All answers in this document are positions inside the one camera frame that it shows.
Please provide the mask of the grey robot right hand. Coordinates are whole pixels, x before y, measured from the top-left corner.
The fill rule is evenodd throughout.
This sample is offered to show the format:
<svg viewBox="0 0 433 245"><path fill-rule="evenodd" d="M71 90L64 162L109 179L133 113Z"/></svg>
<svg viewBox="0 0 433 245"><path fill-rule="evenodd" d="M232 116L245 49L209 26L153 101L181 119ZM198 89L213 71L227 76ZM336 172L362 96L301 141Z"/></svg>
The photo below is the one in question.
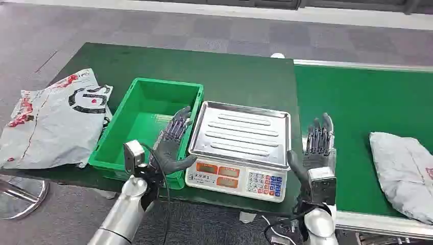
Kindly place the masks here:
<svg viewBox="0 0 433 245"><path fill-rule="evenodd" d="M327 113L315 118L308 127L306 148L302 159L294 151L287 151L287 162L300 182L300 194L312 204L335 204L336 149L334 124Z"/></svg>

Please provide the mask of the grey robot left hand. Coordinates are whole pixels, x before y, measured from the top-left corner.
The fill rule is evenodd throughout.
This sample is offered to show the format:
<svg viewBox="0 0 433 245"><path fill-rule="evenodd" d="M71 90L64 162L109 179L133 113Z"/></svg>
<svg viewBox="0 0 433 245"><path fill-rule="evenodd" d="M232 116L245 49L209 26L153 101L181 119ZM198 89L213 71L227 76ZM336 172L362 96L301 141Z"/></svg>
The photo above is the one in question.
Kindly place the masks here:
<svg viewBox="0 0 433 245"><path fill-rule="evenodd" d="M160 166L164 174L169 175L191 167L197 160L196 156L189 155L185 159L178 160L177 155L181 140L186 129L192 122L190 106L177 111L167 126L158 135L154 152L156 159L151 160L153 166Z"/></svg>

